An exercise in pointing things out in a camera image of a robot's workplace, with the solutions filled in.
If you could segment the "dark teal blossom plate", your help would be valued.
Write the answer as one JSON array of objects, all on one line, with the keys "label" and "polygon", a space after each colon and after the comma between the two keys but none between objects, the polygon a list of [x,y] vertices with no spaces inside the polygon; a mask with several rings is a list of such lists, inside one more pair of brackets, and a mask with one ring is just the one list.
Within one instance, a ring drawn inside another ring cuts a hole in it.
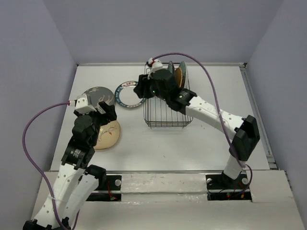
[{"label": "dark teal blossom plate", "polygon": [[174,66],[174,63],[172,61],[169,61],[168,65],[167,65],[167,70],[172,74],[175,73],[175,66]]}]

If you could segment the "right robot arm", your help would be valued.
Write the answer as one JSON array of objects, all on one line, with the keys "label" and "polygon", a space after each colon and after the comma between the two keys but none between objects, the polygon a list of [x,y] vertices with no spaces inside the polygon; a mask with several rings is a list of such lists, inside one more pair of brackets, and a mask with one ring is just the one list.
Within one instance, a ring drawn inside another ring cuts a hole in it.
[{"label": "right robot arm", "polygon": [[166,69],[141,74],[134,92],[140,99],[158,97],[172,110],[196,118],[221,131],[229,144],[230,153],[222,171],[221,183],[227,188],[238,183],[240,173],[247,167],[247,161],[260,140],[255,117],[233,115],[208,103],[195,92],[180,87],[174,74]]}]

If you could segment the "beige branch plate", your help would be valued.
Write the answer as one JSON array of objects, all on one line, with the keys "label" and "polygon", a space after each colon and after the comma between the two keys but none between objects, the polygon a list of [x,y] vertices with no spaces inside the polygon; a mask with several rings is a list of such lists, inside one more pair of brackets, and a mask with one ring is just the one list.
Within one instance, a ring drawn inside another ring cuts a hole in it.
[{"label": "beige branch plate", "polygon": [[117,120],[101,126],[95,150],[108,149],[114,146],[120,137],[120,125]]}]

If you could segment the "red teal floral plate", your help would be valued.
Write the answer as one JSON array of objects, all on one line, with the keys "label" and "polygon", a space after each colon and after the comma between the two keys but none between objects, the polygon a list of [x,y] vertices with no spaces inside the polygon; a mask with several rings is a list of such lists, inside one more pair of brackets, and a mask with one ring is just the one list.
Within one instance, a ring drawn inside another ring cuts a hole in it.
[{"label": "red teal floral plate", "polygon": [[180,62],[179,67],[182,70],[182,84],[181,88],[188,88],[189,85],[189,73],[187,65],[184,61]]}]

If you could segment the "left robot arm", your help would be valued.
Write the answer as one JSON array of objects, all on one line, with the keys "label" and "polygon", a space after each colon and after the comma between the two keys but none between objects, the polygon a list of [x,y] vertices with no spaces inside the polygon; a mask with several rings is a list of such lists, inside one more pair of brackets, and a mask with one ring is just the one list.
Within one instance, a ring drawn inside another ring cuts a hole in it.
[{"label": "left robot arm", "polygon": [[95,189],[106,185],[106,170],[90,165],[97,144],[100,127],[117,119],[115,106],[99,102],[100,109],[88,102],[77,99],[64,102],[64,106],[74,106],[77,116],[72,129],[72,137],[64,151],[58,175],[53,184],[31,158],[25,137],[29,124],[24,128],[22,145],[26,157],[45,180],[49,195],[32,220],[25,222],[24,230],[73,230],[79,212],[87,198]]}]

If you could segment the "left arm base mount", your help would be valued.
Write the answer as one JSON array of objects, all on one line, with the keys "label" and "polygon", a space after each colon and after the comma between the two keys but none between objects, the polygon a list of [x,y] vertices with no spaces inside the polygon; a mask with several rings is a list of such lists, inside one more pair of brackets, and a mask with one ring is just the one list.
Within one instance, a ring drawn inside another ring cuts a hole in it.
[{"label": "left arm base mount", "polygon": [[88,202],[119,202],[121,201],[121,175],[107,175],[106,181],[89,195]]}]

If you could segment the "white plate teal rim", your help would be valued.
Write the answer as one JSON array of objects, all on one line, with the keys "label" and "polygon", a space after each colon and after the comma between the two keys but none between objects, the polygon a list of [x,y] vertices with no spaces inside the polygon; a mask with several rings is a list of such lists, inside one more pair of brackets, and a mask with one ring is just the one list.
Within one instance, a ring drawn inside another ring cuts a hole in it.
[{"label": "white plate teal rim", "polygon": [[137,81],[126,81],[116,88],[115,100],[118,105],[125,108],[136,108],[145,102],[145,99],[140,99],[134,92],[134,88],[137,84]]}]

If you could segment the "woven bamboo plate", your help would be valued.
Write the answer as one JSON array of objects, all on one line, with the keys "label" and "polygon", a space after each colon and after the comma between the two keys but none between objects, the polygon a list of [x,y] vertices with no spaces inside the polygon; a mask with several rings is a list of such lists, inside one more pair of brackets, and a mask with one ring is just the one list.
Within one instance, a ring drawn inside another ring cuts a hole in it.
[{"label": "woven bamboo plate", "polygon": [[178,84],[178,87],[181,88],[184,85],[184,83],[183,83],[183,72],[180,67],[176,68],[174,76],[176,83]]}]

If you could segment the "grey deer plate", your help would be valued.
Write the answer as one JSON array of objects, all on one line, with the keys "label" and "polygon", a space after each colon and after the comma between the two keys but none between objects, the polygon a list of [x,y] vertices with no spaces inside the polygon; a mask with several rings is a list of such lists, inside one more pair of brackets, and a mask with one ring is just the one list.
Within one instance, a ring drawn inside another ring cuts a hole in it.
[{"label": "grey deer plate", "polygon": [[86,90],[84,94],[90,96],[92,106],[102,114],[104,114],[105,111],[99,105],[100,102],[105,102],[108,105],[115,104],[115,96],[113,92],[106,87],[93,87]]}]

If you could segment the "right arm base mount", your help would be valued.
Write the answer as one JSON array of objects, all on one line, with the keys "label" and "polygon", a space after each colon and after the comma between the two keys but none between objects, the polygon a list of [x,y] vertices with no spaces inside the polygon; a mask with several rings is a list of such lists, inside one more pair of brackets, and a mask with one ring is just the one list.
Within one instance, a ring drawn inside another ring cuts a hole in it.
[{"label": "right arm base mount", "polygon": [[235,180],[223,177],[222,174],[207,174],[207,199],[208,201],[226,200],[252,200],[250,189],[248,188],[248,177],[242,173]]}]

